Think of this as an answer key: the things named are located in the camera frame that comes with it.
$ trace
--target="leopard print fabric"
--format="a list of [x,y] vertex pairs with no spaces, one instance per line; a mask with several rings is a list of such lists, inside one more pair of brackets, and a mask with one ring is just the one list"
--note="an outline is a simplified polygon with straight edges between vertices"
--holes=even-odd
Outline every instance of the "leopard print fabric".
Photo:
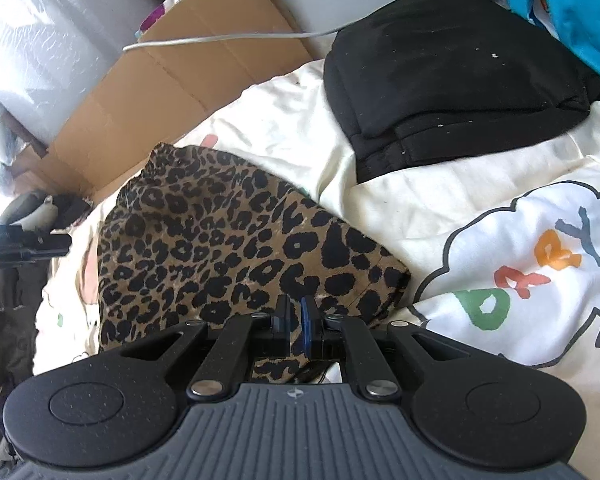
[[98,247],[104,349],[188,319],[220,328],[236,314],[294,306],[292,356],[254,376],[288,381],[302,355],[299,305],[378,325],[396,308],[407,269],[375,241],[290,184],[209,148],[154,149],[120,191]]

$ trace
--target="cord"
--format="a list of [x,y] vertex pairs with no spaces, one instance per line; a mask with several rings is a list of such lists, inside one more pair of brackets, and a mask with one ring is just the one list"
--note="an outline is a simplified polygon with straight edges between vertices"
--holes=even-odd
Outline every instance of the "cord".
[[227,41],[227,40],[306,40],[307,38],[318,38],[319,36],[328,36],[334,32],[338,32],[345,27],[349,27],[357,20],[341,25],[337,28],[332,28],[325,32],[245,32],[241,34],[222,34],[220,36],[200,36],[197,38],[182,38],[180,40],[165,40],[165,41],[145,41],[144,43],[135,43],[127,45],[122,49],[123,52],[129,52],[136,48],[146,48],[149,46],[177,46],[192,43],[211,43],[212,41]]

